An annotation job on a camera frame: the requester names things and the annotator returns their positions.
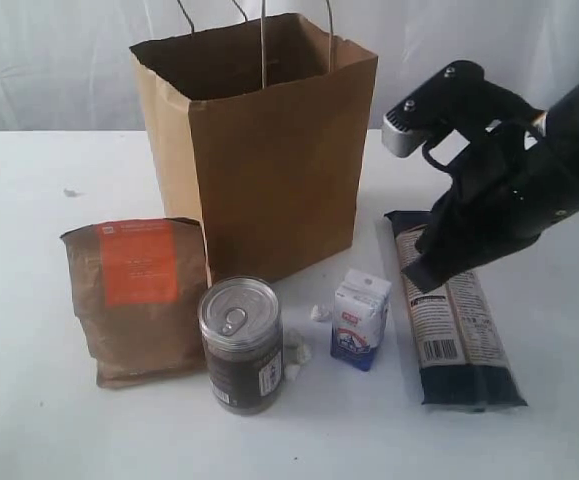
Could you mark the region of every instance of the tin can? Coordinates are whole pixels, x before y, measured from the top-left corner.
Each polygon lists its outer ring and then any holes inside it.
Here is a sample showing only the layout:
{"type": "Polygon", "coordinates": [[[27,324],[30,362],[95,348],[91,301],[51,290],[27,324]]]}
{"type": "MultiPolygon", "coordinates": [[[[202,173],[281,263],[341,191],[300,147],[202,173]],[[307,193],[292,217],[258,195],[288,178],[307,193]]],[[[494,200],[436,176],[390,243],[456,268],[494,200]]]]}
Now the tin can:
{"type": "Polygon", "coordinates": [[[262,280],[215,284],[198,307],[215,397],[227,410],[251,415],[268,408],[282,381],[280,304],[262,280]]]}

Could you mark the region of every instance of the white carton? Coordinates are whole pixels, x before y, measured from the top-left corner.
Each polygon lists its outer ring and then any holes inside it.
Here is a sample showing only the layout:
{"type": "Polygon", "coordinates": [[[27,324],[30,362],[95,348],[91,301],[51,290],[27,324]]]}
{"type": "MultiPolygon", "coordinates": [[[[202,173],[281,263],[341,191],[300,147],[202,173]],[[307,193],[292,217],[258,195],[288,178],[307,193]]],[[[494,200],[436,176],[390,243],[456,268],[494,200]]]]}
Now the white carton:
{"type": "Polygon", "coordinates": [[[331,356],[360,370],[371,368],[387,324],[391,283],[349,270],[336,290],[331,356]]]}

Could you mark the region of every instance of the brown packaging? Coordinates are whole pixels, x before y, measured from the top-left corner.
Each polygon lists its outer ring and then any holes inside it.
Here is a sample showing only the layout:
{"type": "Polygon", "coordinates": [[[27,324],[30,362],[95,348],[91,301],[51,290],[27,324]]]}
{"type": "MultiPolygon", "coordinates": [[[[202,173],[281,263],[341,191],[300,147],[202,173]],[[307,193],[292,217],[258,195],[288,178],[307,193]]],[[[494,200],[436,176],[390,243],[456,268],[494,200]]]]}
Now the brown packaging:
{"type": "Polygon", "coordinates": [[[131,48],[165,212],[213,280],[275,281],[351,246],[378,57],[298,14],[131,48]]]}
{"type": "Polygon", "coordinates": [[[207,279],[197,222],[110,222],[61,238],[74,312],[97,360],[99,386],[204,368],[197,308],[207,279]]]}

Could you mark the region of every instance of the white curtain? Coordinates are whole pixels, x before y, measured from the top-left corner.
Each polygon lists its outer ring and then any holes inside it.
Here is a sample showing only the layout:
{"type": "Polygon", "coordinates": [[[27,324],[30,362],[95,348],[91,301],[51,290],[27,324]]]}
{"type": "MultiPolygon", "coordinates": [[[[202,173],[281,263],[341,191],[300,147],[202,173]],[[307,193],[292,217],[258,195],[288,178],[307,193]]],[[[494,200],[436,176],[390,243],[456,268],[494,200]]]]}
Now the white curtain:
{"type": "MultiPolygon", "coordinates": [[[[380,55],[373,126],[459,58],[540,108],[579,82],[579,0],[331,1],[336,33],[380,55]]],[[[229,0],[183,3],[198,29],[241,21],[229,0]]],[[[327,25],[324,0],[267,3],[327,25]]],[[[0,0],[0,130],[142,129],[127,47],[187,32],[175,0],[0,0]]]]}

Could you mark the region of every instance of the white table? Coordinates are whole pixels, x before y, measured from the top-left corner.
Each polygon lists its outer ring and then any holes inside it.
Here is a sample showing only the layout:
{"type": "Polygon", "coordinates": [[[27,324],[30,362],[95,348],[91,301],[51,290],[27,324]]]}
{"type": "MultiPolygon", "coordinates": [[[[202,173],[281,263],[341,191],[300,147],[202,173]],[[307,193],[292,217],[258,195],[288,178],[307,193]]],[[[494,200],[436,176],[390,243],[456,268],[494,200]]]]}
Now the white table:
{"type": "Polygon", "coordinates": [[[446,186],[369,133],[353,248],[276,285],[314,357],[270,410],[240,418],[204,374],[119,392],[94,383],[58,236],[162,216],[146,134],[0,133],[0,479],[579,479],[579,215],[480,272],[530,408],[419,406],[398,284],[369,373],[330,358],[330,325],[309,319],[349,267],[397,279],[382,214],[429,208],[446,186]]]}

